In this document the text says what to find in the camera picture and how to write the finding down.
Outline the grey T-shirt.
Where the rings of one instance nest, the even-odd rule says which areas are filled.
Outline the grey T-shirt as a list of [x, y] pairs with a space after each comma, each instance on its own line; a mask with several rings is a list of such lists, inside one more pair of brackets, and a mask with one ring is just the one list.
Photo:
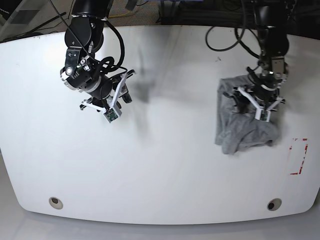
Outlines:
[[222, 78], [217, 87], [215, 144], [222, 153], [233, 155], [238, 151], [257, 146], [271, 146], [280, 136], [277, 119], [270, 122], [255, 119], [256, 108], [250, 103], [240, 113], [232, 97], [234, 87], [244, 87], [250, 81], [246, 75]]

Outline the red tape rectangle marking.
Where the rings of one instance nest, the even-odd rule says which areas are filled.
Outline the red tape rectangle marking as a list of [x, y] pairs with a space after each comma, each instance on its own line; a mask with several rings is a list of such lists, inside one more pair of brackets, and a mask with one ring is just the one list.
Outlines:
[[289, 148], [288, 170], [291, 176], [300, 175], [306, 160], [308, 138], [293, 138]]

